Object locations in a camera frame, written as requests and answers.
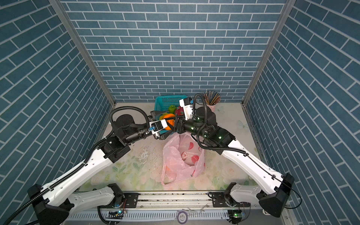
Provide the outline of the orange fruit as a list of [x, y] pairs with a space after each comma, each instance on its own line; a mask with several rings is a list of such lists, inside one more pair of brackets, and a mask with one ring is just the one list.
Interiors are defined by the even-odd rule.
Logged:
[[160, 120], [166, 120], [166, 122], [169, 123], [171, 126], [174, 126], [174, 118], [175, 114], [173, 113], [164, 113], [160, 116]]

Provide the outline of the pink plastic bag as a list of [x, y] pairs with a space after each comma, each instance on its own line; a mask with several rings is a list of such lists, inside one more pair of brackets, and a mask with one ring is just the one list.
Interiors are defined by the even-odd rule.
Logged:
[[162, 185], [196, 178], [204, 170], [205, 150], [188, 133], [171, 134], [163, 148]]

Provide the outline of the red dragon fruit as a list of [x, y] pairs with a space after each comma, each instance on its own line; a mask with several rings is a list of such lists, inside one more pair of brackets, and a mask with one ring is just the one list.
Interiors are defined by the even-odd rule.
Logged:
[[175, 110], [175, 114], [176, 114], [177, 116], [182, 116], [182, 115], [184, 115], [184, 110], [183, 110], [183, 108], [182, 108], [182, 107], [177, 107], [177, 109]]

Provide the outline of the small green lime fruit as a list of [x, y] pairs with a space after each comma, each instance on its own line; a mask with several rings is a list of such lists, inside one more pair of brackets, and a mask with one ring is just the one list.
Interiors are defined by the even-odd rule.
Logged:
[[170, 105], [168, 107], [168, 112], [171, 113], [171, 114], [175, 114], [176, 110], [177, 110], [177, 106], [175, 106], [175, 105]]

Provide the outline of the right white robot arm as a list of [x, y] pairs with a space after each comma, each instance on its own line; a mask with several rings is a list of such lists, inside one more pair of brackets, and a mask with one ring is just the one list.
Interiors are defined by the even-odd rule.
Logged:
[[233, 134], [217, 125], [215, 114], [207, 106], [195, 110], [187, 105], [183, 110], [184, 114], [175, 119], [174, 131], [193, 135], [201, 149], [215, 151], [232, 161], [257, 183], [254, 187], [231, 183], [223, 192], [224, 201], [231, 207], [256, 204], [279, 218], [293, 191], [294, 177], [281, 174], [256, 158]]

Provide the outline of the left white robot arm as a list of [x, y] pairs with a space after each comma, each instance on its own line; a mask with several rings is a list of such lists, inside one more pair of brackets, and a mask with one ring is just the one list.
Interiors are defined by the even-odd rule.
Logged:
[[113, 119], [110, 114], [112, 131], [94, 144], [86, 158], [59, 178], [43, 185], [34, 185], [28, 190], [30, 204], [37, 220], [35, 224], [60, 225], [69, 216], [94, 207], [111, 206], [122, 209], [125, 197], [121, 188], [113, 183], [104, 188], [77, 193], [76, 190], [98, 172], [113, 165], [130, 151], [131, 144], [152, 134], [150, 123], [155, 115], [144, 111], [144, 124], [135, 124], [129, 114]]

